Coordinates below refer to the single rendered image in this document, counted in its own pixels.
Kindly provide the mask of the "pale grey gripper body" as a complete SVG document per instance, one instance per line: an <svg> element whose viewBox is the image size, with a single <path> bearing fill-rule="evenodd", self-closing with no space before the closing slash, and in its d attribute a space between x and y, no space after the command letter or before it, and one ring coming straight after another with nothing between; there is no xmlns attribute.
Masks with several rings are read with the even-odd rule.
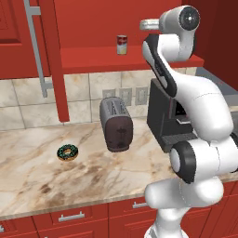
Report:
<svg viewBox="0 0 238 238"><path fill-rule="evenodd" d="M146 19L139 23L139 28L142 31L155 31L159 29L158 19Z"/></svg>

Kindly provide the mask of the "tall red cabinet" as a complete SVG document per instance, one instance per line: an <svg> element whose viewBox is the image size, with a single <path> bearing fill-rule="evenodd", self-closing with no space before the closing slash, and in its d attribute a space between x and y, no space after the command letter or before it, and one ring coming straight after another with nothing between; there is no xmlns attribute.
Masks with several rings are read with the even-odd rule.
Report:
<svg viewBox="0 0 238 238"><path fill-rule="evenodd" d="M182 0L201 17L195 55L204 68L238 90L238 0Z"/></svg>

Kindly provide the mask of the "open red cabinet door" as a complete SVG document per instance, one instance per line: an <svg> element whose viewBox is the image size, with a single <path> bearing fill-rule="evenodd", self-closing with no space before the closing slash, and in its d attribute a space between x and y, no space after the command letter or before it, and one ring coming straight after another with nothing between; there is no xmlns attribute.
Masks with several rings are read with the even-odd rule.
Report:
<svg viewBox="0 0 238 238"><path fill-rule="evenodd" d="M62 123L65 123L70 121L70 117L61 63L60 40L54 0L38 0L38 2L41 10L44 36L46 39L46 52L52 75L58 117Z"/></svg>

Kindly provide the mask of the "closed red cabinet door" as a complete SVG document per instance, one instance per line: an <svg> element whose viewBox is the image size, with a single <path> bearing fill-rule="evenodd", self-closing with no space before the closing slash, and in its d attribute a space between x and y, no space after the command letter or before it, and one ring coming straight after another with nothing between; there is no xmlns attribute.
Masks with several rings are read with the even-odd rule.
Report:
<svg viewBox="0 0 238 238"><path fill-rule="evenodd" d="M0 79L37 76L23 0L0 0Z"/></svg>

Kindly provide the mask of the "red base cabinet door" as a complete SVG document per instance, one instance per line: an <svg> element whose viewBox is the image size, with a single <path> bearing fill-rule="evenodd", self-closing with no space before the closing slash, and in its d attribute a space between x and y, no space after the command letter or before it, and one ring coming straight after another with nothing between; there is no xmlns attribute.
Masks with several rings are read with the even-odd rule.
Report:
<svg viewBox="0 0 238 238"><path fill-rule="evenodd" d="M109 238L144 238L155 217L155 211L147 211L110 218Z"/></svg>
<svg viewBox="0 0 238 238"><path fill-rule="evenodd" d="M217 204L192 208L181 228L189 238L238 238L238 181L224 183L224 196Z"/></svg>
<svg viewBox="0 0 238 238"><path fill-rule="evenodd" d="M68 225L39 232L40 238L108 238L108 219Z"/></svg>

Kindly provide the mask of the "red and white can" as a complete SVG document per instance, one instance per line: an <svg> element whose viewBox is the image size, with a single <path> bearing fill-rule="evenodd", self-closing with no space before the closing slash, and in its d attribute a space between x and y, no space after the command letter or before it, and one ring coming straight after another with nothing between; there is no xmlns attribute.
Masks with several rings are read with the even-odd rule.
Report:
<svg viewBox="0 0 238 238"><path fill-rule="evenodd" d="M117 36L117 54L125 55L127 52L127 36L118 35Z"/></svg>

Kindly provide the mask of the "black coffee machine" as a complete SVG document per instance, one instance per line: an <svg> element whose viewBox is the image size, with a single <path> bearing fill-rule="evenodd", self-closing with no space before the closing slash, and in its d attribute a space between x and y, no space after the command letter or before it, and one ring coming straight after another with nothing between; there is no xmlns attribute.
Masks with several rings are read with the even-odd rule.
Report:
<svg viewBox="0 0 238 238"><path fill-rule="evenodd" d="M196 139L187 113L156 78L151 80L147 124L165 153L180 141Z"/></svg>

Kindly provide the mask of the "grey and black toaster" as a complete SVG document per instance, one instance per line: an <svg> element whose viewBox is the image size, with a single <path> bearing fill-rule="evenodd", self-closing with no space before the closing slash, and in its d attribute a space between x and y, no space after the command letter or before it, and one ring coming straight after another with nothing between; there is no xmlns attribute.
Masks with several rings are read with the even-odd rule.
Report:
<svg viewBox="0 0 238 238"><path fill-rule="evenodd" d="M133 139L133 121L121 98L103 99L99 118L107 148L110 152L124 152Z"/></svg>

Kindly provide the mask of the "green frosted donut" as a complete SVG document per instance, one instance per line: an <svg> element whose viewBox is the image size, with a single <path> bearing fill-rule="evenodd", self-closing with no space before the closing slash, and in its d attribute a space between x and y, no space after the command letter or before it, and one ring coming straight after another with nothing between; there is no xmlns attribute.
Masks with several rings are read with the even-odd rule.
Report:
<svg viewBox="0 0 238 238"><path fill-rule="evenodd" d="M61 161L71 161L78 155L78 148L72 144L65 144L57 151L57 156Z"/></svg>

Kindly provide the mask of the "red drawer front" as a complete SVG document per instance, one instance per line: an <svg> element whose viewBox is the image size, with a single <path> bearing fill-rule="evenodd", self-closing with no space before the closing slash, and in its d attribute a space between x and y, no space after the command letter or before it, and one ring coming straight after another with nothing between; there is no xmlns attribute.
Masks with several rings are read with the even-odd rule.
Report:
<svg viewBox="0 0 238 238"><path fill-rule="evenodd" d="M2 220L0 225L5 229L0 238L39 238L31 217Z"/></svg>
<svg viewBox="0 0 238 238"><path fill-rule="evenodd" d="M109 217L115 218L125 215L133 215L140 212L147 212L147 211L153 211L152 208L149 206L142 207L142 208L132 208L132 205L134 202L137 203L146 203L144 197L138 197L138 198L131 198L126 199L122 201L117 202L111 202L109 203Z"/></svg>
<svg viewBox="0 0 238 238"><path fill-rule="evenodd" d="M70 215L79 214L82 211L86 216L84 218L59 222L58 218L63 214L64 217ZM67 210L60 210L56 212L49 212L41 215L33 216L34 224L39 231L59 228L68 225L78 225L85 222L96 221L99 219L107 218L108 217L108 205L101 204L101 205L90 205L84 207L77 207Z"/></svg>

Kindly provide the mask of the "open red wall cabinet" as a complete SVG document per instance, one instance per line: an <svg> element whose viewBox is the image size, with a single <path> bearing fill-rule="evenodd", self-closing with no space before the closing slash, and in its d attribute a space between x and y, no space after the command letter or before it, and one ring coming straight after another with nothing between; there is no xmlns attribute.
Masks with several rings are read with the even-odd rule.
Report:
<svg viewBox="0 0 238 238"><path fill-rule="evenodd" d="M147 70L141 47L148 33L139 28L182 0L54 0L62 69L65 73ZM127 52L117 54L117 36Z"/></svg>

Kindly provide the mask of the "grey wall outlet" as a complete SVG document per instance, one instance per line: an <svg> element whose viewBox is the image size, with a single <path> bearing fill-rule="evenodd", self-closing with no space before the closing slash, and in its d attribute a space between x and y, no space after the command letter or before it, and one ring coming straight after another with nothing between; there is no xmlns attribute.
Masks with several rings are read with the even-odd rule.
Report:
<svg viewBox="0 0 238 238"><path fill-rule="evenodd" d="M115 96L115 90L114 89L104 89L102 91L102 97L106 98L110 98L110 97L114 97Z"/></svg>
<svg viewBox="0 0 238 238"><path fill-rule="evenodd" d="M131 88L120 88L119 97L124 101L125 106L130 106L132 101L132 89Z"/></svg>
<svg viewBox="0 0 238 238"><path fill-rule="evenodd" d="M146 86L141 86L136 88L136 105L146 105L148 99L148 88Z"/></svg>

